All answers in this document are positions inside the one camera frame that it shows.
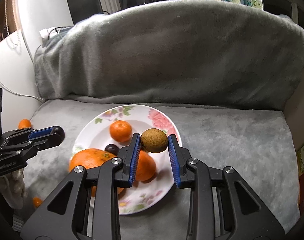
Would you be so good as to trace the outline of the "left white gloved hand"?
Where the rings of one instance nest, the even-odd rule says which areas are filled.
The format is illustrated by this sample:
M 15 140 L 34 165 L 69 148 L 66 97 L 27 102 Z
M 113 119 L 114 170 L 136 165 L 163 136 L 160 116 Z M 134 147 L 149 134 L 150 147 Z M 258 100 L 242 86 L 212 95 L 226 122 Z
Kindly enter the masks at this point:
M 0 176 L 0 193 L 9 206 L 15 210 L 20 210 L 23 207 L 27 197 L 23 171 L 24 169 L 21 168 Z

